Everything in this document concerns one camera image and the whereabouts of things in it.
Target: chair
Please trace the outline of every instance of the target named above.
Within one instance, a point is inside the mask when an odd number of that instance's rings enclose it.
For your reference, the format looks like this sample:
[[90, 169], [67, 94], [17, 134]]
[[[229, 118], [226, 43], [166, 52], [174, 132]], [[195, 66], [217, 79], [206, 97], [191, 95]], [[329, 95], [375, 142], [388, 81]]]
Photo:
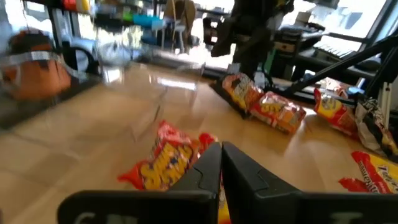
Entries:
[[176, 42], [179, 43], [181, 52], [188, 49], [190, 43], [190, 33], [193, 21], [196, 16], [195, 4], [191, 0], [168, 0], [164, 11], [164, 19], [169, 18], [179, 23], [173, 27], [172, 32], [167, 32], [167, 27], [157, 30], [157, 37], [145, 35], [141, 38], [142, 42], [150, 45], [158, 45], [162, 48], [174, 48]]

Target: window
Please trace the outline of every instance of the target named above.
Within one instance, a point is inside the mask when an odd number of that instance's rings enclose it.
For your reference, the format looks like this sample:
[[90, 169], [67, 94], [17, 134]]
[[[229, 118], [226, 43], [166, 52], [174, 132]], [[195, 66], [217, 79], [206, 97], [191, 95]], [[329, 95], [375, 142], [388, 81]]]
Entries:
[[330, 32], [354, 37], [366, 37], [386, 0], [340, 0], [337, 9], [295, 0], [294, 12], [286, 15], [284, 24], [293, 24], [297, 14], [311, 12], [311, 22], [325, 26]]
[[[49, 18], [49, 12], [42, 4], [34, 2], [21, 2], [15, 0], [5, 0], [8, 21], [14, 32], [23, 27], [31, 27], [48, 32], [52, 35], [52, 23]], [[57, 10], [55, 13], [59, 21], [61, 35], [69, 35], [70, 31], [66, 19], [62, 13]]]

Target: chip bag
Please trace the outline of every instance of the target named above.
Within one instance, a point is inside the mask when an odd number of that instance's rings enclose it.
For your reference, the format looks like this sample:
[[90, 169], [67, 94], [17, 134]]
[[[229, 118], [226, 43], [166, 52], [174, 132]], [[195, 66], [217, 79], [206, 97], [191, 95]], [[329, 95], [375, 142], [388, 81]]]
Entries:
[[388, 130], [388, 124], [384, 124], [384, 115], [377, 100], [360, 95], [355, 117], [362, 144], [378, 154], [387, 156], [391, 161], [398, 162], [397, 144]]
[[[398, 194], [397, 165], [365, 152], [356, 151], [351, 155], [359, 166], [368, 192]], [[353, 184], [352, 182], [345, 182], [343, 186], [347, 189], [357, 188]]]
[[351, 108], [347, 108], [332, 96], [321, 93], [319, 89], [314, 89], [313, 95], [315, 97], [314, 111], [317, 115], [325, 118], [333, 128], [355, 139], [358, 138], [358, 129]]
[[285, 133], [296, 132], [306, 115], [301, 106], [271, 91], [253, 104], [250, 113]]
[[159, 124], [150, 159], [138, 162], [120, 181], [128, 181], [139, 190], [167, 190], [198, 160], [215, 138], [203, 133], [192, 139], [166, 121]]
[[210, 84], [229, 105], [243, 118], [246, 118], [251, 106], [264, 92], [255, 86], [254, 82], [245, 74], [227, 75], [216, 83]]
[[365, 182], [356, 178], [344, 177], [338, 182], [350, 192], [369, 192]]

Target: orange object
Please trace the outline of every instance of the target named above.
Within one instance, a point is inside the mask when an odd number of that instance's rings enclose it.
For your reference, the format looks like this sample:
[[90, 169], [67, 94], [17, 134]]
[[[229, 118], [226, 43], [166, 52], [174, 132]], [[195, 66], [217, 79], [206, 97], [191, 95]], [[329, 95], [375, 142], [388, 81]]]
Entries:
[[74, 12], [88, 12], [90, 10], [89, 0], [63, 0], [66, 10]]
[[286, 133], [296, 132], [306, 115], [301, 106], [271, 91], [268, 91], [258, 102], [254, 103], [250, 113]]
[[340, 183], [349, 190], [363, 192], [363, 186], [368, 192], [380, 194], [398, 194], [398, 166], [380, 157], [365, 153], [353, 152], [351, 156], [358, 164], [364, 183], [360, 180], [347, 181], [341, 179]]
[[77, 12], [76, 0], [63, 0], [63, 6], [66, 10]]
[[[51, 41], [40, 32], [22, 31], [9, 43], [13, 54], [52, 50]], [[69, 88], [71, 78], [55, 60], [39, 60], [4, 69], [3, 82], [12, 87], [9, 93], [17, 100], [41, 100]]]
[[347, 108], [332, 96], [321, 93], [319, 89], [315, 89], [313, 95], [316, 103], [314, 111], [317, 115], [328, 120], [333, 128], [355, 139], [358, 138], [355, 116], [351, 108]]
[[[168, 122], [162, 121], [157, 130], [153, 158], [138, 162], [118, 179], [130, 182], [138, 190], [168, 190], [215, 141], [216, 138], [208, 133], [200, 134], [199, 140], [192, 139]], [[219, 200], [218, 223], [230, 224], [222, 180]]]

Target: table surface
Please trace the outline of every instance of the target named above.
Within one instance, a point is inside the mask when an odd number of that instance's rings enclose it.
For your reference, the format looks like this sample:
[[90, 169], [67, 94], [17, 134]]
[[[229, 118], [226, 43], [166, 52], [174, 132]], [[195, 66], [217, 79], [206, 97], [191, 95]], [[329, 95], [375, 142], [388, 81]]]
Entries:
[[55, 223], [68, 195], [134, 188], [116, 180], [154, 143], [166, 119], [192, 137], [230, 141], [266, 169], [311, 192], [345, 192], [342, 177], [361, 178], [350, 153], [358, 142], [307, 109], [294, 135], [243, 120], [198, 76], [134, 65], [0, 136], [0, 208], [6, 223]]

